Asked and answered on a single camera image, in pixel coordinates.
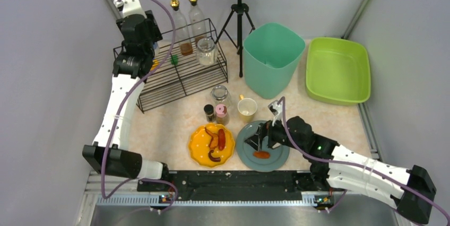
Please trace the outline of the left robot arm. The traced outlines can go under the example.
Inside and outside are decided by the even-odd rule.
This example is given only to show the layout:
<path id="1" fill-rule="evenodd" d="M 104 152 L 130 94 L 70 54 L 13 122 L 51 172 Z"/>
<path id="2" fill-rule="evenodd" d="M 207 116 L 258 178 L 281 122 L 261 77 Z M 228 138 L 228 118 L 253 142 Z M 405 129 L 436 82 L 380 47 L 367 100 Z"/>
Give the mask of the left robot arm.
<path id="1" fill-rule="evenodd" d="M 144 160 L 128 149 L 131 120 L 144 87 L 141 79 L 150 72 L 154 44 L 162 39 L 152 11 L 129 14 L 116 24 L 123 36 L 115 49 L 112 87 L 100 129 L 82 156 L 97 173 L 131 179 L 160 179 L 164 164 Z"/>

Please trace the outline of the oil bottle gold cap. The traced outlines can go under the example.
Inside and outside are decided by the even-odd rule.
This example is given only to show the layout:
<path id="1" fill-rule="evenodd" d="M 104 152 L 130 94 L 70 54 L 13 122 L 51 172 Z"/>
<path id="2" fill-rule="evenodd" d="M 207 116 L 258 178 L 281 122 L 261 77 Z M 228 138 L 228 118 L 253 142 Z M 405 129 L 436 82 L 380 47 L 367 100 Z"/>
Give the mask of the oil bottle gold cap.
<path id="1" fill-rule="evenodd" d="M 190 55 L 193 53 L 191 36 L 189 34 L 187 20 L 180 11 L 179 0 L 170 0 L 170 6 L 172 8 L 172 18 L 174 19 L 176 27 L 174 33 L 176 39 L 179 41 L 180 52 L 183 56 Z"/>
<path id="2" fill-rule="evenodd" d="M 189 0 L 189 3 L 191 4 L 191 9 L 188 12 L 188 16 L 191 22 L 195 44 L 197 44 L 201 39 L 206 38 L 205 17 L 198 5 L 198 0 Z"/>

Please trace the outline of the blue label jar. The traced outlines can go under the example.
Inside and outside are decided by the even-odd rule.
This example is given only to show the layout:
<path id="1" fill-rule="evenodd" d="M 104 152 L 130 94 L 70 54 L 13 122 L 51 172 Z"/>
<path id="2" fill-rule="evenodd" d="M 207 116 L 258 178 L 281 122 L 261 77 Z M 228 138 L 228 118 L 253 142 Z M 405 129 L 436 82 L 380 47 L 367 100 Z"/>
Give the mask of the blue label jar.
<path id="1" fill-rule="evenodd" d="M 156 57 L 159 54 L 159 44 L 158 42 L 154 42 L 153 43 L 153 52 L 154 52 L 154 57 Z"/>

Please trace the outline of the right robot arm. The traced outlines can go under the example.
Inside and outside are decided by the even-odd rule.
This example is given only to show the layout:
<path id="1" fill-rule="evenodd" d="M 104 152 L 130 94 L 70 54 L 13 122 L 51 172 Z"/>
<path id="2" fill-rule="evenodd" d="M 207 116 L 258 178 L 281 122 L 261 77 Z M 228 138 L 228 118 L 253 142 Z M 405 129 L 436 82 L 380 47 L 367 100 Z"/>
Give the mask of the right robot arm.
<path id="1" fill-rule="evenodd" d="M 418 165 L 396 167 L 363 156 L 319 135 L 296 116 L 283 123 L 256 121 L 241 130 L 244 147 L 258 150 L 299 148 L 310 162 L 313 183 L 320 190 L 345 189 L 376 199 L 404 218 L 428 224 L 436 187 L 428 171 Z"/>

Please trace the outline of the large clear glass jar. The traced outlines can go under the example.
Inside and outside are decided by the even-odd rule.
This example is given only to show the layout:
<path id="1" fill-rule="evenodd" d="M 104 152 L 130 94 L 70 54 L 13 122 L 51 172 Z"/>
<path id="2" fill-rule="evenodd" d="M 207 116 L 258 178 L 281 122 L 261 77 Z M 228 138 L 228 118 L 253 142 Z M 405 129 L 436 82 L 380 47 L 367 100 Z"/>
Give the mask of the large clear glass jar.
<path id="1" fill-rule="evenodd" d="M 210 92 L 214 105 L 225 105 L 227 108 L 231 108 L 231 95 L 228 89 L 224 85 L 216 85 Z"/>

